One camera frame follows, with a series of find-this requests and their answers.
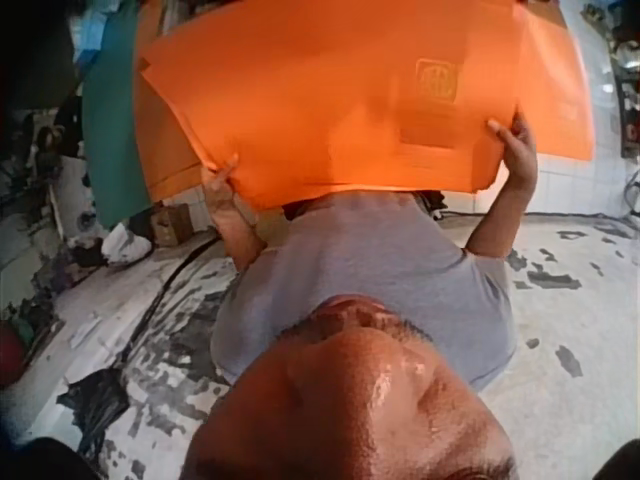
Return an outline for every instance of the orange folder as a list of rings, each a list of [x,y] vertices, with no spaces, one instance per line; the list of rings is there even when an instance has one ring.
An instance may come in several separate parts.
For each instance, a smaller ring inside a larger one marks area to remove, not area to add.
[[[238,153],[231,182],[258,210],[353,189],[488,188],[502,146],[486,120],[508,124],[517,105],[540,151],[591,158],[575,45],[515,0],[245,0],[142,57],[155,114],[137,107],[138,142],[154,199],[191,186],[196,166],[152,152],[167,122],[213,170]]]

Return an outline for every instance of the hand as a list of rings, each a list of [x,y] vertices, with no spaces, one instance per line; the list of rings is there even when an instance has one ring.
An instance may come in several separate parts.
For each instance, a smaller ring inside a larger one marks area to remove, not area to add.
[[[235,192],[227,179],[238,165],[238,157],[234,155],[229,163],[220,171],[212,172],[208,168],[202,167],[202,186],[204,189],[204,199],[209,210],[209,215],[215,217],[216,215],[229,211],[236,211],[233,197]]]
[[[517,188],[534,190],[538,181],[536,142],[522,114],[516,112],[511,130],[493,119],[487,125],[504,143],[504,164],[509,170],[509,182]]]

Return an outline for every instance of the mustache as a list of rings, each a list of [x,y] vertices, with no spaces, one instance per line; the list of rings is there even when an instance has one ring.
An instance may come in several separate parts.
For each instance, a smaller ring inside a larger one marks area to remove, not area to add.
[[[353,297],[322,302],[306,318],[283,330],[279,339],[298,338],[308,343],[320,343],[348,328],[373,328],[399,342],[418,338],[433,342],[431,336],[409,319],[387,309],[377,300]]]

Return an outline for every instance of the sweaty skin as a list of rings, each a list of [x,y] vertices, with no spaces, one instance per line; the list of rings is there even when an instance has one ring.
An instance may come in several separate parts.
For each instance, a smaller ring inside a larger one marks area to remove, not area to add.
[[[325,302],[195,434],[185,479],[507,479],[509,439],[423,332],[373,299]]]

